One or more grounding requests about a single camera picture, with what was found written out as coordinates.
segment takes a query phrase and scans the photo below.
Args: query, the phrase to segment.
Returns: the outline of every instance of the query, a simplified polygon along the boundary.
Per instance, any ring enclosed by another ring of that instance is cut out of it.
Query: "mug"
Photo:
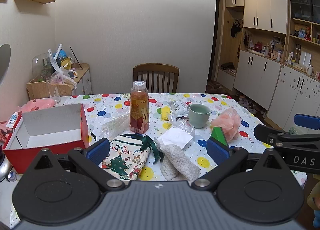
[[[189,122],[194,128],[205,126],[210,116],[210,108],[201,104],[188,104]]]

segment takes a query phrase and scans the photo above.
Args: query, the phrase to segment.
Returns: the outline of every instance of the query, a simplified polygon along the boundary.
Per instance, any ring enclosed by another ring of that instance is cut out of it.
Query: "wooden chair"
[[[168,82],[167,82],[167,90],[166,92],[169,93],[170,88],[170,73],[174,73],[173,77],[173,85],[172,85],[172,93],[177,92],[177,85],[178,85],[178,78],[179,78],[179,69],[175,66],[168,65],[168,64],[160,64],[160,63],[145,63],[137,65],[133,68],[133,79],[134,81],[138,80],[138,72],[141,72],[141,80],[144,80],[144,74],[147,77],[147,88],[150,93],[159,93],[159,81],[160,75],[162,75],[162,93],[164,91],[164,79],[166,77],[166,73],[168,73]],[[155,72],[157,73],[157,81],[156,81],[156,92],[154,92],[154,84],[155,84]],[[151,91],[149,90],[149,74],[152,73],[151,79]]]

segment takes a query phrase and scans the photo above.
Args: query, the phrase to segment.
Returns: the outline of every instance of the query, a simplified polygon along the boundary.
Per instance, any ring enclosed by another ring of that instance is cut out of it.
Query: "christmas bag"
[[[150,137],[141,134],[124,134],[110,142],[110,153],[102,162],[102,168],[124,182],[136,180],[145,165],[152,149],[155,162],[162,161],[163,154],[158,151]]]

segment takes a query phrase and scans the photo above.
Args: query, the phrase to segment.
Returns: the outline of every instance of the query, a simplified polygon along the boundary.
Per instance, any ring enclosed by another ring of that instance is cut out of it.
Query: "blue gripper pad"
[[[207,153],[215,163],[220,165],[232,155],[232,149],[211,137],[207,140]]]
[[[296,114],[293,121],[298,126],[303,126],[313,130],[320,129],[320,118],[316,116]]]
[[[110,152],[110,142],[107,138],[102,138],[95,144],[84,150],[84,156],[99,166]]]

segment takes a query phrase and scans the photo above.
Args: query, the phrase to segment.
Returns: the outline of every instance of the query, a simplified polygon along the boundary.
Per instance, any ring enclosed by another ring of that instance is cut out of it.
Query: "balloon print tablecloth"
[[[150,128],[146,134],[153,139],[165,133],[170,127],[168,121],[161,121],[161,108],[168,104],[168,101],[181,100],[188,103],[199,103],[208,106],[211,109],[210,119],[204,128],[196,129],[196,136],[185,147],[184,151],[190,160],[200,167],[201,176],[206,172],[216,167],[216,163],[207,155],[206,140],[210,137],[212,128],[210,121],[216,118],[227,108],[234,108],[241,117],[242,123],[239,128],[239,135],[235,140],[229,142],[230,146],[240,146],[251,153],[263,153],[268,145],[256,140],[253,130],[257,124],[262,122],[253,116],[248,110],[240,106],[230,96],[213,95],[213,94],[193,94],[193,93],[164,93],[164,94],[149,94],[149,112],[150,112]],[[99,140],[102,126],[111,120],[112,116],[116,116],[118,112],[123,112],[129,109],[130,94],[103,94],[103,95],[85,95],[71,96],[65,101],[66,104],[84,105],[85,114],[89,128],[90,144],[94,143],[94,139],[90,136],[90,132],[97,136]],[[152,152],[149,155],[148,161],[143,168],[141,180],[165,180],[161,174],[158,162],[153,164],[154,157]],[[303,185],[307,179],[307,175],[302,172],[293,171],[294,176],[300,185]]]

